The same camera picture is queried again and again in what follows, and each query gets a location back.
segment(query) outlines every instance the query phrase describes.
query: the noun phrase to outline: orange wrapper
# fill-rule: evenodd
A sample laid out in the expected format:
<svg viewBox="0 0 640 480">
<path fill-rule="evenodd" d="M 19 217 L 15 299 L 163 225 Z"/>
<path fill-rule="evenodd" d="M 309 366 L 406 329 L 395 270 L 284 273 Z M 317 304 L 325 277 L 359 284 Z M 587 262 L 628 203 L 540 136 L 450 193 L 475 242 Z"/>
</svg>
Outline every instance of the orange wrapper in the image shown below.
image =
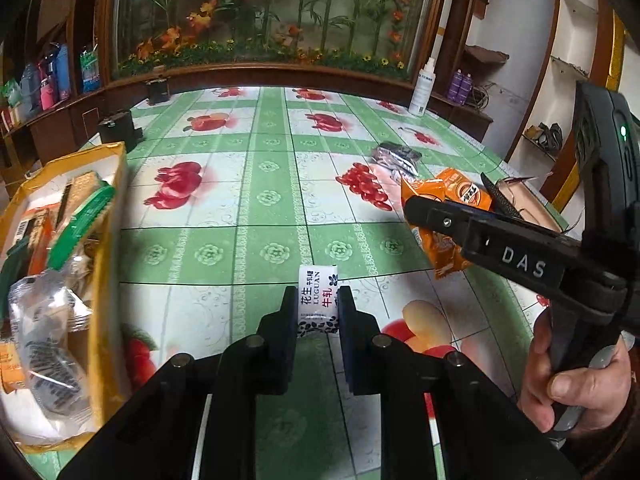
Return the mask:
<svg viewBox="0 0 640 480">
<path fill-rule="evenodd" d="M 448 198 L 467 205 L 480 206 L 486 210 L 491 205 L 491 197 L 487 193 L 453 168 L 447 168 L 433 180 L 408 182 L 403 178 L 400 195 L 402 206 L 410 197 L 416 195 L 439 202 L 444 202 L 445 198 Z M 437 280 L 471 265 L 470 261 L 460 255 L 461 248 L 450 237 L 423 227 L 411 226 L 411 228 L 416 241 L 433 264 Z"/>
</svg>

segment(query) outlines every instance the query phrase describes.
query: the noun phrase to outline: pink bottle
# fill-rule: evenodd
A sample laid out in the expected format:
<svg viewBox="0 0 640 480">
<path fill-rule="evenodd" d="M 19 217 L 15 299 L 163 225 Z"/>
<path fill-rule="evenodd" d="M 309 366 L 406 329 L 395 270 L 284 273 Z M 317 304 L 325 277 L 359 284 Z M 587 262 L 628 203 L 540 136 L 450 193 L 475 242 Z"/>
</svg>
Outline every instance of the pink bottle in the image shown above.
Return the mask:
<svg viewBox="0 0 640 480">
<path fill-rule="evenodd" d="M 40 67 L 40 76 L 42 81 L 40 82 L 40 101 L 42 102 L 42 109 L 48 110 L 56 101 L 53 97 L 53 87 L 50 84 L 49 78 Z"/>
</svg>

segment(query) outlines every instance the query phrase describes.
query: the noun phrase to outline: purple bottle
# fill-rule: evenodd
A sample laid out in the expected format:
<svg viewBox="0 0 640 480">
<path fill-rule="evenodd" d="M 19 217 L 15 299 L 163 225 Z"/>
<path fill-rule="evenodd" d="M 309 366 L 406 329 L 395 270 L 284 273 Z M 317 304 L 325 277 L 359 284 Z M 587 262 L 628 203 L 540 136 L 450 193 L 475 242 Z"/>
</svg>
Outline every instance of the purple bottle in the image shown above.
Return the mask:
<svg viewBox="0 0 640 480">
<path fill-rule="evenodd" d="M 456 97 L 456 102 L 459 105 L 463 105 L 466 102 L 466 98 L 468 97 L 471 89 L 474 86 L 474 82 L 471 79 L 471 74 L 467 74 L 462 78 L 462 83 L 460 83 L 460 90 L 458 91 L 458 95 Z"/>
<path fill-rule="evenodd" d="M 456 97 L 458 96 L 458 92 L 460 91 L 460 85 L 462 84 L 462 79 L 463 79 L 462 72 L 458 70 L 453 75 L 453 79 L 451 80 L 451 86 L 449 87 L 449 91 L 447 92 L 447 99 L 449 101 L 455 102 Z"/>
</svg>

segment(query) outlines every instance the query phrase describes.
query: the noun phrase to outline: glass panel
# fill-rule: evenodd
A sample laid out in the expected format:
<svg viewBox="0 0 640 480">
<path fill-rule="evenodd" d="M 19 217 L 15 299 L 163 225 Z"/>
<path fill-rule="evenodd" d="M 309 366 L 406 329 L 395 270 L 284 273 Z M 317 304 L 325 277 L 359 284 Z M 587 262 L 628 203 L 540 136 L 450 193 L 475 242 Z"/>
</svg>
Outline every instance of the glass panel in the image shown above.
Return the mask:
<svg viewBox="0 0 640 480">
<path fill-rule="evenodd" d="M 407 79 L 431 0 L 115 0 L 114 78 L 234 61 Z"/>
</svg>

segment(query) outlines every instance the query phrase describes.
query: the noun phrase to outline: human hand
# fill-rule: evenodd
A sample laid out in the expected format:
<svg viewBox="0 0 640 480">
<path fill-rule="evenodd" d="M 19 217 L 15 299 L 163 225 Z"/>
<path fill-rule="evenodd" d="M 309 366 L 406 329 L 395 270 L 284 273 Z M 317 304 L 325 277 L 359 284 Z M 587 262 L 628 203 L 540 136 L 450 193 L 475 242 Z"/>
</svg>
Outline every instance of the human hand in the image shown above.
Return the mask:
<svg viewBox="0 0 640 480">
<path fill-rule="evenodd" d="M 586 408 L 571 436 L 607 428 L 622 412 L 631 389 L 631 361 L 623 339 L 618 340 L 606 368 L 578 368 L 554 375 L 548 354 L 549 315 L 549 310 L 545 310 L 534 325 L 518 407 L 542 433 L 553 428 L 554 401 Z"/>
</svg>

